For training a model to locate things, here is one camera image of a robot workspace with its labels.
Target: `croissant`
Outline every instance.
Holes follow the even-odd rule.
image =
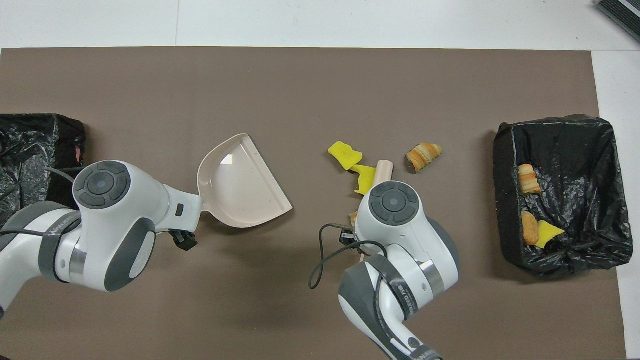
[[[433,160],[436,160],[436,158],[441,154],[441,146],[434,143],[422,142],[418,146],[414,147],[406,155],[406,158],[409,162],[410,168],[413,170],[413,173],[417,174],[420,170],[432,163]]]
[[[538,184],[536,172],[530,164],[524,164],[518,167],[518,181],[520,182],[520,190],[523,195],[542,192]]]

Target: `black cable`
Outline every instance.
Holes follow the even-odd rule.
[[[87,167],[67,167],[67,168],[58,168],[56,170],[60,170],[62,172],[73,172],[73,171],[82,171]]]
[[[41,233],[40,231],[33,231],[33,230],[25,230],[25,229],[0,230],[0,235],[9,235],[9,234],[26,234],[26,235],[44,236],[44,233]]]
[[[62,172],[61,170],[58,170],[57,168],[52,168],[52,167],[45,167],[44,168],[46,171],[48,172],[52,172],[56,175],[59,175],[61,177],[64,177],[65,179],[71,181],[71,183],[73,184],[73,182],[75,181],[75,179],[67,174],[65,174],[64,172]]]
[[[347,251],[347,250],[349,250],[349,249],[356,249],[356,248],[359,248],[359,247],[360,247],[361,245],[363,245],[363,244],[371,244],[371,245],[375,245],[375,246],[379,247],[379,248],[382,250],[382,253],[384,254],[384,256],[385,256],[385,257],[388,257],[387,249],[386,249],[386,248],[385,248],[381,243],[378,243],[378,242],[376,242],[376,241],[368,241],[368,240],[367,240],[367,241],[356,241],[356,242],[354,242],[354,243],[352,243],[352,244],[350,244],[350,245],[346,245],[345,247],[343,247],[342,249],[340,249],[340,250],[338,250],[338,251],[334,252],[333,254],[329,255],[329,256],[325,259],[325,258],[324,258],[324,246],[323,246],[323,241],[322,241],[322,231],[323,231],[323,230],[325,230],[327,227],[335,227],[335,228],[337,228],[337,229],[342,229],[342,230],[353,230],[353,228],[352,228],[352,227],[348,227],[348,226],[344,226],[344,225],[339,225],[339,224],[326,224],[326,225],[323,225],[323,226],[320,228],[320,233],[319,233],[319,239],[320,239],[320,263],[316,266],[316,268],[314,269],[314,271],[313,271],[313,272],[311,272],[311,276],[309,277],[309,282],[307,283],[307,286],[308,286],[311,290],[315,289],[316,287],[318,287],[318,285],[320,285],[320,280],[322,279],[322,274],[323,274],[323,271],[324,271],[324,264],[325,264],[327,261],[329,261],[329,260],[333,259],[335,256],[337,256],[337,255],[341,254],[341,253],[342,253],[342,252],[344,252],[344,251]],[[315,275],[315,274],[316,274],[316,272],[318,272],[318,271],[319,271],[319,274],[318,274],[318,278],[317,278],[317,280],[316,280],[316,283],[315,283],[315,284],[313,284],[313,285],[311,285],[311,280],[313,280],[314,275]]]

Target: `bread piece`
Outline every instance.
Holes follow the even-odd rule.
[[[414,174],[427,167],[442,154],[442,148],[434,143],[422,142],[414,147],[407,155],[409,168]]]
[[[349,214],[349,221],[351,222],[351,227],[356,226],[356,218],[358,218],[358,212]]]
[[[535,245],[538,240],[538,221],[532,213],[523,211],[522,214],[522,236],[527,245]]]
[[[530,195],[541,193],[540,185],[536,172],[530,164],[523,164],[518,167],[518,182],[520,182],[520,191],[522,195]]]

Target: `black garbage bag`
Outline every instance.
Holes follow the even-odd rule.
[[[81,167],[85,140],[82,122],[62,115],[0,114],[0,227],[39,201],[77,209],[69,181],[45,168]]]
[[[523,196],[518,166],[531,164],[542,193]],[[586,115],[503,123],[493,142],[502,254],[539,277],[626,264],[631,227],[613,128]],[[562,230],[544,249],[524,243],[520,214]]]

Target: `white floor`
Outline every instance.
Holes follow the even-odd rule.
[[[640,43],[592,0],[2,0],[2,47],[284,46],[593,51],[640,229]],[[640,259],[618,268],[627,357],[640,358]]]

